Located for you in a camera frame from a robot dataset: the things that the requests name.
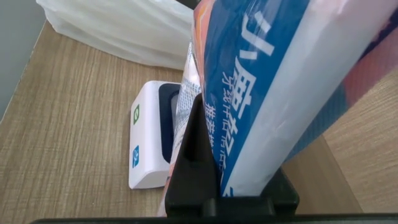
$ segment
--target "package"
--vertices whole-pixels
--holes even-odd
[[[184,137],[185,129],[187,128],[189,115],[191,113],[192,104],[195,97],[200,94],[199,75],[192,55],[192,45],[189,44],[187,61],[185,62],[184,73],[182,77],[180,92],[178,94],[177,108],[174,125],[174,142],[172,157],[170,160],[170,172],[167,178],[162,201],[160,203],[157,216],[166,216],[164,199],[167,188],[169,186],[170,177],[174,170],[175,161],[177,160],[178,152],[180,151],[182,139]]]
[[[201,1],[194,54],[222,196],[261,193],[397,5]]]
[[[36,0],[55,31],[109,54],[183,69],[193,11],[176,0]]]

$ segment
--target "white device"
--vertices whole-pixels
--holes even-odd
[[[180,84],[149,81],[131,106],[129,186],[164,186],[169,176]]]

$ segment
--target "blue icon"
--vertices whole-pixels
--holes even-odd
[[[137,146],[132,152],[132,168],[136,167],[139,162],[139,147]]]

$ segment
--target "green icon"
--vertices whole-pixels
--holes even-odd
[[[135,125],[139,118],[139,105],[137,105],[136,109],[134,110],[134,117],[132,121],[132,125]]]

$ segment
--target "wood grain surface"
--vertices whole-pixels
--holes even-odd
[[[364,212],[398,212],[398,68],[324,136]]]
[[[162,189],[127,184],[129,109],[145,82],[181,74],[113,57],[46,24],[0,124],[0,223],[155,215]],[[361,211],[323,138],[284,169],[299,213]]]

